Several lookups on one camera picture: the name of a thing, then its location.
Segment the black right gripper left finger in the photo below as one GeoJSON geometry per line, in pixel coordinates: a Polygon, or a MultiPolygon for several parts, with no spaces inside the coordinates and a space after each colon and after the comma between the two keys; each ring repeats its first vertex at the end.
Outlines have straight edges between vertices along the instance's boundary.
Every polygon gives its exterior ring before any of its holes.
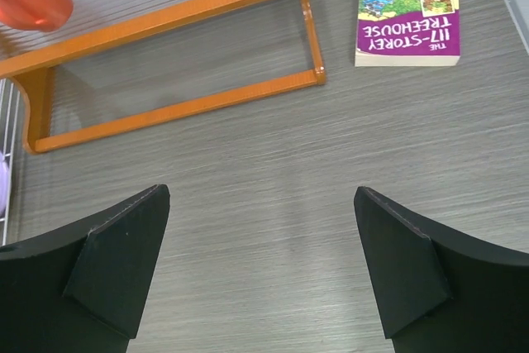
{"type": "Polygon", "coordinates": [[[1,248],[3,352],[125,352],[169,219],[164,184],[1,248]]]}

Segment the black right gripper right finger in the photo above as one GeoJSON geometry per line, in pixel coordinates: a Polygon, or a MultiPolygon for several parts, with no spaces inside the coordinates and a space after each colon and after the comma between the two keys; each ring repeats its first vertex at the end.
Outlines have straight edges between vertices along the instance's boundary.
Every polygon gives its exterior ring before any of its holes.
{"type": "Polygon", "coordinates": [[[526,352],[528,255],[359,187],[355,218],[396,352],[526,352]]]}

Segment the purple plastic plate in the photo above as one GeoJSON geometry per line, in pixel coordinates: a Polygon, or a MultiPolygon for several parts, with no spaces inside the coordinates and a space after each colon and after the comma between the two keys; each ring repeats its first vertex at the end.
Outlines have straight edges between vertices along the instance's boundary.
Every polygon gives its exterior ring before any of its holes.
{"type": "Polygon", "coordinates": [[[4,214],[7,208],[10,183],[11,183],[10,168],[5,159],[5,155],[1,153],[1,161],[0,161],[0,213],[1,214],[4,214]]]}

